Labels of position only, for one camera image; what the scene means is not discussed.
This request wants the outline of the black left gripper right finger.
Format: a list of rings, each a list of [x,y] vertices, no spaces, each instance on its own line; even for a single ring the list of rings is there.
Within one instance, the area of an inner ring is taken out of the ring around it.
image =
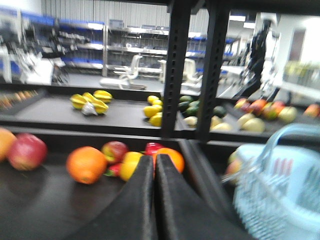
[[[239,226],[219,216],[187,184],[167,154],[156,157],[155,219],[160,240],[250,240]]]

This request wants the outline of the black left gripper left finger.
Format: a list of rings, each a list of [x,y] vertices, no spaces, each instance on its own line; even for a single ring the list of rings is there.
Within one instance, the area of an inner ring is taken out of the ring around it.
[[[95,219],[67,239],[153,239],[153,178],[153,160],[144,155],[116,198]]]

